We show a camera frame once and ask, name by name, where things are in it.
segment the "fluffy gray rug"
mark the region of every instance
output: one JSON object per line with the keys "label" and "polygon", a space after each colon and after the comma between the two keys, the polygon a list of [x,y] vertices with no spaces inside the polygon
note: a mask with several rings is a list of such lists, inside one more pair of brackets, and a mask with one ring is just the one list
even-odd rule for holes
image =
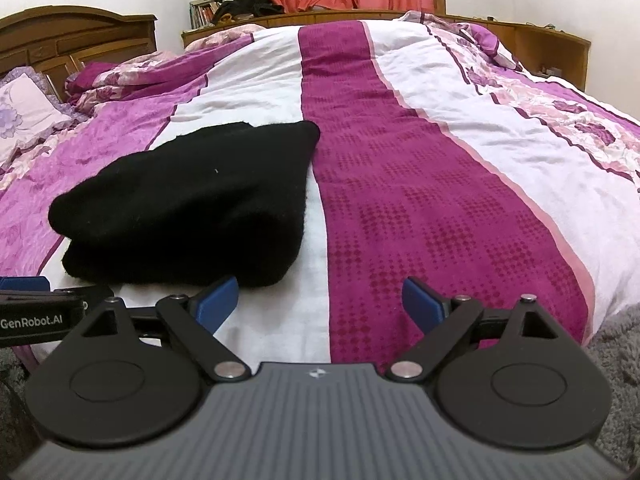
{"label": "fluffy gray rug", "polygon": [[[597,446],[624,468],[640,463],[640,308],[608,320],[586,349],[606,375],[612,406]],[[9,349],[0,349],[0,471],[11,471],[38,437],[20,397],[24,371]]]}

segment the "black clothing pile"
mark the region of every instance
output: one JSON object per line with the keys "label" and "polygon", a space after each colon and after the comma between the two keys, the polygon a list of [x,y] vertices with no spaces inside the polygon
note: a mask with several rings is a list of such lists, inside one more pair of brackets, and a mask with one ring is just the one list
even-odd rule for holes
{"label": "black clothing pile", "polygon": [[211,23],[217,25],[226,14],[230,14],[232,18],[245,14],[252,14],[256,18],[260,18],[262,16],[284,14],[284,7],[275,5],[271,0],[227,0],[220,4]]}
{"label": "black clothing pile", "polygon": [[49,209],[66,272],[94,283],[278,282],[298,256],[309,121],[202,128],[112,162]]}

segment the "silver bolt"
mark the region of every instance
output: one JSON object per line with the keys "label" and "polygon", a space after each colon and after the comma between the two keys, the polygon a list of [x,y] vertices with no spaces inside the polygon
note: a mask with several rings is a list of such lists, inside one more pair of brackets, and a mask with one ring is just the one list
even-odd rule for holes
{"label": "silver bolt", "polygon": [[218,363],[213,371],[219,377],[224,377],[225,379],[237,379],[242,376],[246,371],[244,365],[235,361],[224,361]]}
{"label": "silver bolt", "polygon": [[391,365],[391,373],[402,379],[413,379],[422,373],[422,367],[413,361],[398,361]]}

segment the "wooden headboard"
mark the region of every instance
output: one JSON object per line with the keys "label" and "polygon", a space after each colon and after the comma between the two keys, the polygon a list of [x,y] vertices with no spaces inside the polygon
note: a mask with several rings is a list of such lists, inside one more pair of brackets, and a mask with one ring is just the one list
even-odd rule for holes
{"label": "wooden headboard", "polygon": [[65,79],[88,61],[123,62],[156,50],[156,17],[77,6],[34,7],[0,19],[0,78],[30,65],[64,101]]}

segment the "gray ribbed panel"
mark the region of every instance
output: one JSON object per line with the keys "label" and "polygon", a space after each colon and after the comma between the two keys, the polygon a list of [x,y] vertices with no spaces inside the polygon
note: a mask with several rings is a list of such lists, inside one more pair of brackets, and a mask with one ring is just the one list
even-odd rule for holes
{"label": "gray ribbed panel", "polygon": [[[327,373],[314,378],[309,372]],[[45,444],[14,480],[618,480],[580,446],[546,456],[479,444],[452,428],[418,386],[371,365],[264,364],[213,388],[172,434],[136,449]]]}

